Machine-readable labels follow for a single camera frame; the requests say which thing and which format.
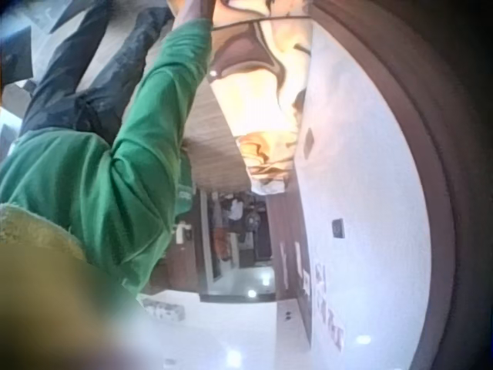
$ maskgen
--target person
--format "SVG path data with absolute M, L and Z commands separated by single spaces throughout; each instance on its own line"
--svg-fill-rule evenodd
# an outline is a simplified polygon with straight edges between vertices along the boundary
M 141 291 L 171 239 L 183 128 L 208 68 L 214 5 L 185 1 L 122 124 L 146 53 L 172 15 L 139 14 L 112 61 L 76 93 L 112 9 L 95 1 L 56 49 L 0 167 L 0 250 L 71 254 Z

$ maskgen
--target curved brown border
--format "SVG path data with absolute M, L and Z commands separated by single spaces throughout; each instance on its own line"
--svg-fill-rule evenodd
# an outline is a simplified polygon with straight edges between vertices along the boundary
M 487 340 L 492 302 L 487 136 L 449 65 L 384 8 L 385 0 L 379 2 L 315 0 L 310 15 L 380 90 L 421 178 L 431 231 L 431 286 L 411 368 L 469 368 Z

